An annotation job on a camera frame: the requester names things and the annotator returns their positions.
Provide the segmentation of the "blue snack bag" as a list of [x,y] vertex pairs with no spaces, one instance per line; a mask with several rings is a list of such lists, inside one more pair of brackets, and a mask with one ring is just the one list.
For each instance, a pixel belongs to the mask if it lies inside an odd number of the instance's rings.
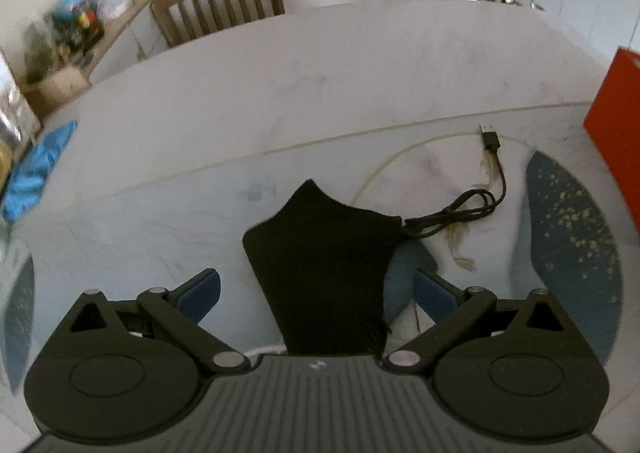
[[79,25],[88,29],[98,19],[96,0],[58,0],[51,18],[55,26]]

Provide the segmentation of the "brown wooden chair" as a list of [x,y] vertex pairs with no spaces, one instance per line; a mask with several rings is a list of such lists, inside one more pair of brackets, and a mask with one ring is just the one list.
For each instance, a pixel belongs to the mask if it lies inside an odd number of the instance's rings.
[[152,0],[150,10],[172,48],[285,13],[283,0]]

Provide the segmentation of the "blue patterned table mat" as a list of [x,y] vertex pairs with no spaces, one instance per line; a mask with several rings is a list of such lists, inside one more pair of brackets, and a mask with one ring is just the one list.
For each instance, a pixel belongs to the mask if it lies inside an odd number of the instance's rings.
[[210,267],[222,297],[206,329],[241,350],[277,343],[241,239],[311,179],[344,204],[403,218],[442,209],[468,188],[492,188],[502,197],[495,213],[425,241],[439,273],[501,297],[550,289],[604,361],[610,401],[620,403],[639,388],[639,235],[582,127],[585,113],[561,105],[448,118],[39,207],[12,231],[1,265],[1,386],[20,389],[84,289],[128,299]]

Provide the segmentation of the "black fabric pouch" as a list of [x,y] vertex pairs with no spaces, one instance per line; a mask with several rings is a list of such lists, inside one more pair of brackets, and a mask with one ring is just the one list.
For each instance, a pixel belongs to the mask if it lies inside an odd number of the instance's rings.
[[290,355],[382,355],[386,272],[399,218],[350,207],[305,181],[242,244]]

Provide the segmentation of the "wooden side shelf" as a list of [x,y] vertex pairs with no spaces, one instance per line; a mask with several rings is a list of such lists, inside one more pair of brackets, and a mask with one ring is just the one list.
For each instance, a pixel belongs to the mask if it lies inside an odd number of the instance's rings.
[[131,0],[121,16],[108,20],[103,38],[88,52],[87,63],[79,58],[68,65],[82,70],[91,87],[168,49],[150,10],[152,0]]

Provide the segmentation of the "blue rubber gloves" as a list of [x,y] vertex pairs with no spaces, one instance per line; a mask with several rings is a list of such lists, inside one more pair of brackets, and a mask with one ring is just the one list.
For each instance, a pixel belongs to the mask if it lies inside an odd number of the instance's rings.
[[39,204],[49,176],[77,126],[77,121],[72,120],[43,135],[11,171],[1,196],[1,214],[7,224],[16,223]]

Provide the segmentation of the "red white cardboard box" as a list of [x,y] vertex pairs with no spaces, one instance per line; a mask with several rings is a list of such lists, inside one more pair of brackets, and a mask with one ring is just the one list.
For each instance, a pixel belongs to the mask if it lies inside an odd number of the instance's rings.
[[636,229],[640,220],[639,53],[618,48],[584,120],[622,193]]

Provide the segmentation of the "cardboard box on shelf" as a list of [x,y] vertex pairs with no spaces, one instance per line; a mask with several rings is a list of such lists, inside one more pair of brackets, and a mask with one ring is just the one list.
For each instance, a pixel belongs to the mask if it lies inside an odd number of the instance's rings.
[[43,120],[90,88],[91,83],[82,70],[68,65],[38,83],[26,84],[22,93],[37,118]]

